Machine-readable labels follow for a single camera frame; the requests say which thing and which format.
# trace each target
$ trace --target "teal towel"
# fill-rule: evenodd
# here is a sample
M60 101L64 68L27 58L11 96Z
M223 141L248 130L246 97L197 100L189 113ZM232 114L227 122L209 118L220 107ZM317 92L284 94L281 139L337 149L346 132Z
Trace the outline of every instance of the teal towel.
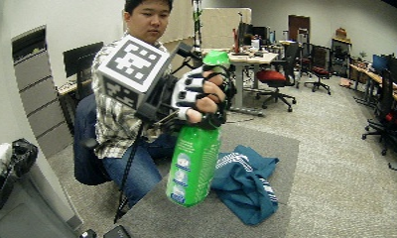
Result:
M264 158L242 145L232 153L220 153L212 189L248 225L261 223L278 209L268 183L278 161L278 158Z

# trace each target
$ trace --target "green spray bottle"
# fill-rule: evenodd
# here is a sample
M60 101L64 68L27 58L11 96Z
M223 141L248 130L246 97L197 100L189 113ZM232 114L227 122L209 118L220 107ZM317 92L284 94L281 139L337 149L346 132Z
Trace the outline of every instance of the green spray bottle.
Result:
M212 51L203 62L207 66L213 65L216 72L229 67L225 52ZM196 205L209 193L221 146L220 137L220 127L204 129L196 125L185 125L181 128L165 190L169 200L181 206Z

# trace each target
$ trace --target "door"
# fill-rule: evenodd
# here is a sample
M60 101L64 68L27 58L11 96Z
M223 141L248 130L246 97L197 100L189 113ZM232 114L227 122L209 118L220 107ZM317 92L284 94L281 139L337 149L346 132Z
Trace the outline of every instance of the door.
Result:
M297 41L300 29L306 29L309 41L309 17L289 15L289 36L294 42Z

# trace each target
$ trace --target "chair backrest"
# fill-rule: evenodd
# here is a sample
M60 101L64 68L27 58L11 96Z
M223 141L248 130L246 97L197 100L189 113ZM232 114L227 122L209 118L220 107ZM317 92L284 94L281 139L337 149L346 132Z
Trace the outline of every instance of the chair backrest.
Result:
M76 99L83 100L88 95L94 93L92 90L92 64L96 53L83 56L78 59L78 91Z
M288 62L288 66L286 68L284 68L284 70L286 71L285 75L290 77L293 80L296 80L294 67L297 63L298 53L300 53L298 43L290 43L286 48L286 56L285 56L285 61Z
M302 47L301 47L301 58L302 59L310 58L312 47L313 47L313 44L310 44L310 43L302 43Z
M330 48L316 45L312 46L312 67L321 67L326 71L330 71L330 57Z
M75 176L76 180L87 185L97 185L109 181L101 159L95 150L86 146L84 141L96 138L97 105L92 93L78 105L75 123Z
M391 112L394 104L394 83L393 75L387 69L382 70L382 91L379 101L375 106L375 115L381 120L385 119L386 115Z

